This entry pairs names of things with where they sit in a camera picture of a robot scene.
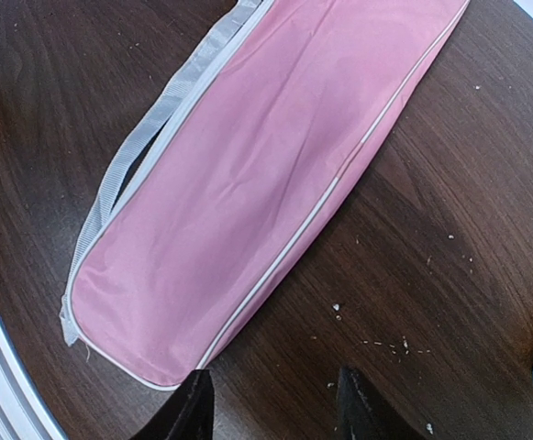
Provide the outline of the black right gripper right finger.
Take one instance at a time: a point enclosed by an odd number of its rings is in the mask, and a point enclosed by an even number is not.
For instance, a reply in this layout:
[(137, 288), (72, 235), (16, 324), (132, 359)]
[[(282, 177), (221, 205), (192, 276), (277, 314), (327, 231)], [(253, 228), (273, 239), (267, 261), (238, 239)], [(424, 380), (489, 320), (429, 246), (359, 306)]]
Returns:
[(338, 439), (424, 439), (354, 367), (339, 370)]

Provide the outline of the pink racket bag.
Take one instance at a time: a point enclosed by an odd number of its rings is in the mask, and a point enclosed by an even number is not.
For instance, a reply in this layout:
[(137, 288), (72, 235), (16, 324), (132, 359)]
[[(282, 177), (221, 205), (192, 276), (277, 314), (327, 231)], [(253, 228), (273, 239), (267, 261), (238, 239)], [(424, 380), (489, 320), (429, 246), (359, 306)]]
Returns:
[(176, 389), (364, 173), (464, 1), (238, 1), (120, 146), (62, 298), (68, 345)]

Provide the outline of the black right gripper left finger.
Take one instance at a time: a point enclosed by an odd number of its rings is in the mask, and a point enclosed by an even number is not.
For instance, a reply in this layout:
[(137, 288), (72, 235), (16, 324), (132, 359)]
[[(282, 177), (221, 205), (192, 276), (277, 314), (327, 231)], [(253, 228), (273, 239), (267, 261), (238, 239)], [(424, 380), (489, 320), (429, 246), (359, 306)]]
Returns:
[(210, 371), (196, 369), (132, 439), (212, 439), (214, 416), (215, 390)]

